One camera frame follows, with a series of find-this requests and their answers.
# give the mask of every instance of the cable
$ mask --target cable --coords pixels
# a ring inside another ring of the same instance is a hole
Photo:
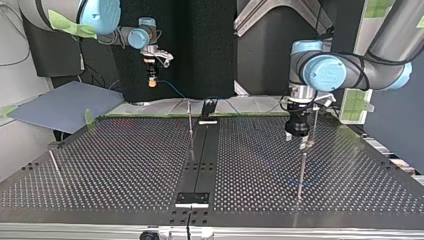
[[[317,31],[317,33],[318,33],[318,24],[319,24],[319,20],[320,20],[320,17],[321,17],[321,11],[322,11],[322,6],[319,6],[317,22],[315,23],[315,31]]]
[[[113,88],[113,86],[115,86],[116,84],[118,84],[121,80],[118,80],[116,82],[114,82],[112,85],[110,85],[109,90],[111,90]]]
[[[5,17],[6,18],[6,20],[13,26],[13,28],[19,33],[19,35],[21,35],[22,36],[22,38],[24,38],[25,40],[27,40],[27,37],[25,36],[25,34],[24,33],[22,33],[20,30],[19,30],[19,28],[15,25],[15,23],[9,18],[9,16],[7,16],[7,14],[4,12],[4,10],[1,8],[1,7],[7,7],[8,9],[10,9],[15,15],[16,15],[16,17],[21,21],[21,23],[22,23],[22,18],[21,18],[21,16],[20,16],[20,14],[18,13],[18,11],[16,11],[11,5],[9,5],[8,3],[4,3],[4,2],[1,2],[0,1],[0,13],[1,13],[1,15],[3,15],[3,17]],[[8,67],[8,66],[13,66],[13,65],[17,65],[17,64],[20,64],[20,63],[23,63],[23,62],[25,62],[29,57],[31,56],[31,50],[30,50],[30,47],[29,47],[29,44],[28,44],[28,52],[27,52],[27,54],[26,54],[26,56],[23,58],[23,59],[21,59],[21,60],[19,60],[19,61],[16,61],[16,62],[12,62],[12,63],[6,63],[6,64],[0,64],[0,67]]]
[[[337,115],[337,118],[340,119],[340,113],[337,112],[336,108],[334,107],[334,105],[331,105],[331,107],[333,108],[334,113]]]
[[[190,233],[190,221],[191,221],[191,211],[193,210],[193,208],[190,208],[190,214],[188,215],[188,219],[187,219],[187,225],[186,225],[186,230],[187,230],[187,240],[191,240],[191,233]]]
[[[172,83],[170,83],[170,82],[168,82],[168,81],[165,81],[165,80],[161,80],[161,81],[157,81],[158,83],[166,83],[166,84],[168,84],[172,89],[174,89],[174,91],[176,92],[176,93],[178,93],[178,95],[180,95],[181,97],[183,97],[184,99],[187,99],[185,96],[184,96],[184,94],[182,94],[180,91],[178,91],[178,89],[174,86],[174,85],[172,85]]]
[[[106,80],[103,78],[103,76],[96,69],[94,69],[92,66],[90,66],[88,63],[85,63],[85,66],[88,67],[87,69],[89,70],[89,72],[93,71],[95,74],[97,74],[100,77],[103,84],[100,83],[97,78],[94,78],[94,79],[99,83],[99,85],[102,85],[104,88],[106,88]]]

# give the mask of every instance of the robotic arm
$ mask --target robotic arm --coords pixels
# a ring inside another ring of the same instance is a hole
[[[55,31],[50,17],[54,11],[69,21],[64,27],[83,25],[94,29],[102,44],[139,49],[144,56],[150,87],[156,87],[158,63],[168,68],[174,59],[157,45],[162,32],[157,30],[155,19],[140,18],[138,28],[118,26],[120,0],[19,0],[19,5],[32,24],[46,31]]]
[[[287,104],[288,136],[309,135],[307,118],[318,92],[340,88],[392,90],[403,87],[411,61],[423,50],[424,1],[397,0],[365,56],[323,52],[320,41],[298,41],[291,54]]]

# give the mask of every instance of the black backdrop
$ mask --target black backdrop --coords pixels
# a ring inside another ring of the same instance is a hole
[[[136,27],[140,17],[150,16],[163,31],[159,47],[172,53],[175,60],[169,69],[160,70],[159,80],[169,81],[190,98],[234,94],[236,0],[126,0],[121,6],[121,26]],[[178,96],[167,84],[148,87],[137,50],[116,46],[112,51],[127,101]]]

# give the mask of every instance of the metal frame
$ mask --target metal frame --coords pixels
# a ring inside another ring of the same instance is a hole
[[[185,227],[148,227],[125,225],[2,224],[0,239],[138,239],[144,231],[187,239]],[[211,238],[202,238],[205,233]],[[287,228],[198,228],[190,227],[192,239],[424,239],[424,231],[366,229],[287,229]]]
[[[290,7],[315,28],[318,15],[318,32],[325,33],[332,22],[318,0],[251,0],[234,22],[235,34],[242,37],[265,14],[276,7]]]

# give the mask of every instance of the table surface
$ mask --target table surface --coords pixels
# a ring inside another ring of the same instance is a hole
[[[297,199],[299,140],[286,117],[110,118],[0,183],[0,223],[424,230],[424,188],[320,116]],[[209,208],[175,207],[208,193]]]

